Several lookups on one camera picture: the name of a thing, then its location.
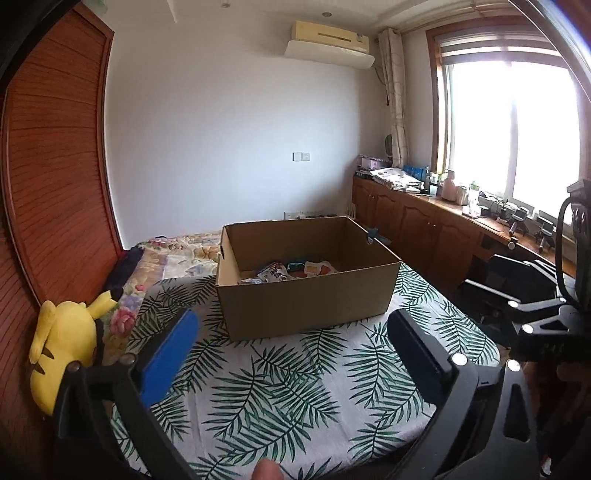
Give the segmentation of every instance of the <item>ceiling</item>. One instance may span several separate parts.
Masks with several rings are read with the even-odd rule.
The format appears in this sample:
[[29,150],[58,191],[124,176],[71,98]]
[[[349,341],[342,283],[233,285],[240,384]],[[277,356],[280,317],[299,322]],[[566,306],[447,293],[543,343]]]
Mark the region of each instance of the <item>ceiling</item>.
[[[406,32],[442,20],[516,12],[508,0],[84,0],[91,8],[117,9],[143,21],[179,22],[204,9],[257,9],[375,35],[386,27]],[[324,12],[331,13],[325,17]]]
[[507,0],[161,0],[168,3],[178,20],[187,10],[203,7],[256,8],[265,12],[293,15],[303,20],[334,24],[364,34],[376,34],[386,27],[412,30],[451,15],[506,11]]

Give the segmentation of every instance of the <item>white wall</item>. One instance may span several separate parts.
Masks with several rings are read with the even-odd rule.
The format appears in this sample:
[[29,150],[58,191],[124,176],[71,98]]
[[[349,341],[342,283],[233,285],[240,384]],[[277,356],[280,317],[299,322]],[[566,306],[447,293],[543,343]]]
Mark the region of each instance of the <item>white wall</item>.
[[115,31],[106,153],[126,247],[285,211],[343,213],[356,155],[384,155],[375,72],[287,59],[290,19],[216,7],[175,24],[119,0],[103,18]]
[[433,145],[433,94],[425,29],[402,36],[407,101],[405,130],[414,167],[431,166]]

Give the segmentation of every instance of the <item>air conditioner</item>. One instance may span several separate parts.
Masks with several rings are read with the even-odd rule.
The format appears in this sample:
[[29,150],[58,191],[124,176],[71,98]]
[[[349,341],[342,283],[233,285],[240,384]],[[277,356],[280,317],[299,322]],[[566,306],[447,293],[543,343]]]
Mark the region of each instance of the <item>air conditioner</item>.
[[292,59],[368,69],[374,64],[369,54],[369,38],[342,28],[297,21],[285,56]]

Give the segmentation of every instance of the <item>stack of papers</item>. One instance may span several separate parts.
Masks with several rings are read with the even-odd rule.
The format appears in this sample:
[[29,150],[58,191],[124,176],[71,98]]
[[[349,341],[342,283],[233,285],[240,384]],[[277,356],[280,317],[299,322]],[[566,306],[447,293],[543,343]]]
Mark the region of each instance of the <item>stack of papers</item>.
[[409,188],[420,188],[421,186],[419,180],[404,173],[400,168],[382,168],[370,172],[370,175],[375,181],[391,190],[406,190]]

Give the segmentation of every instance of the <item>yellow plush toy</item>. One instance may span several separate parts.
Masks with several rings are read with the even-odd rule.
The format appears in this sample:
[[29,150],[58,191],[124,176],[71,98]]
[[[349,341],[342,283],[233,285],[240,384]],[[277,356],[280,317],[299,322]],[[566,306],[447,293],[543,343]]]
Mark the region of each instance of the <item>yellow plush toy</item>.
[[88,307],[73,301],[64,301],[56,307],[49,300],[41,306],[29,361],[35,364],[31,374],[33,399],[46,414],[53,414],[66,365],[74,360],[85,367],[92,365],[96,348],[94,320],[115,305],[111,292],[106,291]]

